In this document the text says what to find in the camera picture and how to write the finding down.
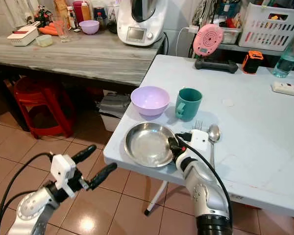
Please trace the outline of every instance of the fork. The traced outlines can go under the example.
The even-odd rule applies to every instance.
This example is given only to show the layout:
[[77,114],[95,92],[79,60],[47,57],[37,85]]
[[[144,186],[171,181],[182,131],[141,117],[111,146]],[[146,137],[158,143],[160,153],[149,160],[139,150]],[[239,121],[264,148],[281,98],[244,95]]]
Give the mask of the fork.
[[202,129],[202,121],[196,120],[195,126],[193,126],[193,129],[201,130]]

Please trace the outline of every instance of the mug handle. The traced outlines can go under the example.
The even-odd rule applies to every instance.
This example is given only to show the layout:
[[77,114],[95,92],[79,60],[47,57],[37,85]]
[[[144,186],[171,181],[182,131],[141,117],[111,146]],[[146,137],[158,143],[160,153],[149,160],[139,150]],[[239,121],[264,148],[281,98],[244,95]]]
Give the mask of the mug handle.
[[185,103],[181,102],[177,108],[176,108],[176,116],[178,118],[181,118],[183,116],[183,113],[184,113],[184,106],[185,106]]

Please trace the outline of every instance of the white storage basket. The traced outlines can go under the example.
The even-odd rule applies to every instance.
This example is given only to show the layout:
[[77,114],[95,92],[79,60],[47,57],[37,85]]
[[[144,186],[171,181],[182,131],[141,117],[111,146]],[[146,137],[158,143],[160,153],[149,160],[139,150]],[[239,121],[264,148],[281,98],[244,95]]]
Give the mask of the white storage basket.
[[[284,20],[271,20],[283,15]],[[294,9],[259,6],[249,3],[243,22],[240,47],[284,51],[294,36]]]

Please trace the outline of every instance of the white folding table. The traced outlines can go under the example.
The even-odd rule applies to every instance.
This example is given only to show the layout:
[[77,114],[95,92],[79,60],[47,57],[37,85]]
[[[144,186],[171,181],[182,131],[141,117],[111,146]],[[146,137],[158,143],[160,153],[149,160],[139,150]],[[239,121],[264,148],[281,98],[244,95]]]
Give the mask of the white folding table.
[[[215,123],[222,133],[215,144],[216,171],[231,200],[294,217],[294,96],[274,93],[270,87],[274,81],[294,84],[294,71],[279,79],[264,67],[256,75],[240,68],[230,74],[196,70],[194,62],[156,56],[141,86],[165,89],[171,102],[158,117],[143,117],[130,104],[103,151],[105,162],[163,180],[158,193],[167,182],[184,185],[173,163],[150,168],[132,161],[124,150],[124,137],[143,121],[157,122],[175,133],[190,131],[196,120],[203,121],[203,129]],[[174,115],[176,96],[184,86],[203,94],[199,111],[189,122]]]

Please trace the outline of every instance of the tiled floor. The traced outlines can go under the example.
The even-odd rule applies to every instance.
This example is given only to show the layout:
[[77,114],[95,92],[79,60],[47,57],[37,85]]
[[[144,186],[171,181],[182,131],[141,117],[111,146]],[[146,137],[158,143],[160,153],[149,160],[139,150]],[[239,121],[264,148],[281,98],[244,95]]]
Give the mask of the tiled floor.
[[[34,139],[20,130],[9,113],[0,115],[0,200],[14,173],[33,155],[52,151],[72,155],[89,144],[98,149],[78,165],[90,179],[105,165],[102,149],[111,136],[101,119],[90,113],[79,117],[75,135],[70,138]],[[35,160],[16,180],[8,198],[17,192],[36,189],[51,179],[47,158]],[[67,199],[49,221],[47,235],[195,235],[194,209],[185,188],[169,184],[149,217],[143,212],[161,181],[117,169],[94,191],[81,190]],[[1,234],[15,219],[15,200],[6,211]],[[294,235],[294,219],[265,210],[233,203],[234,235]]]

